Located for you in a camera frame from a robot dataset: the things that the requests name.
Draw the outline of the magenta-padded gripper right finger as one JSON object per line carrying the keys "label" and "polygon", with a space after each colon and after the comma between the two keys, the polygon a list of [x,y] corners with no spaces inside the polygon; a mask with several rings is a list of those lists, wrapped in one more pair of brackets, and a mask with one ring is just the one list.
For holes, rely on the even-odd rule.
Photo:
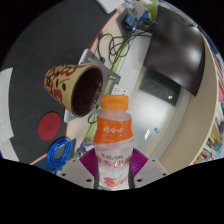
{"label": "magenta-padded gripper right finger", "polygon": [[137,149],[133,149],[128,176],[130,189],[141,188],[167,175],[167,170],[157,159],[149,159]]}

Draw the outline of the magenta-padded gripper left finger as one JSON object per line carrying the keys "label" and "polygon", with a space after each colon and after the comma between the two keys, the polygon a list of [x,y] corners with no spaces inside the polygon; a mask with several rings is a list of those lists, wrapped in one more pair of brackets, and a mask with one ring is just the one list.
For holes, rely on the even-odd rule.
{"label": "magenta-padded gripper left finger", "polygon": [[81,187],[97,189],[99,172],[95,150],[91,149],[80,159],[71,159],[57,175]]}

